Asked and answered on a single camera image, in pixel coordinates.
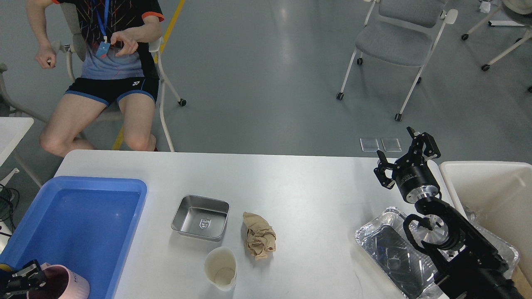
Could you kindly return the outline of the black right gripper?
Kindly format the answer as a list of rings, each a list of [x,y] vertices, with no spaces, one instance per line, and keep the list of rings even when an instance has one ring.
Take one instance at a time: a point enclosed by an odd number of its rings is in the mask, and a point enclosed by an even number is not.
[[[426,161],[441,157],[441,152],[431,134],[420,133],[412,127],[407,127],[407,131],[412,138],[406,155],[407,163],[414,166],[399,168],[398,164],[387,160],[383,151],[377,150],[379,161],[374,174],[386,189],[392,189],[396,183],[403,200],[414,204],[420,199],[440,193],[440,186]],[[386,175],[386,170],[392,171],[392,178]]]

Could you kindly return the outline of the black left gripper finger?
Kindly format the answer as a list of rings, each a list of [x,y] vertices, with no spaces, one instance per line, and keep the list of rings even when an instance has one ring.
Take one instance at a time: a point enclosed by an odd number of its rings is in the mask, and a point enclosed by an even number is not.
[[[41,290],[46,285],[46,280],[12,279],[1,284],[0,297],[2,299],[26,299],[28,292]]]
[[[42,279],[42,269],[38,260],[31,260],[20,270],[14,271],[13,279]]]

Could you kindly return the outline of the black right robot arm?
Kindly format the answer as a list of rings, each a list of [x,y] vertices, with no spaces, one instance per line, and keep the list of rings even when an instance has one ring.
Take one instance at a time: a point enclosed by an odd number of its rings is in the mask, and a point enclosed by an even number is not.
[[[513,280],[505,278],[509,269],[498,250],[458,210],[439,198],[440,186],[427,162],[441,152],[432,135],[407,127],[412,142],[405,155],[394,163],[378,150],[374,173],[382,186],[397,186],[403,200],[412,203],[417,214],[403,223],[411,245],[431,258],[437,272],[435,284],[450,299],[521,299]],[[410,224],[416,221],[429,231],[444,225],[441,240],[416,240]]]

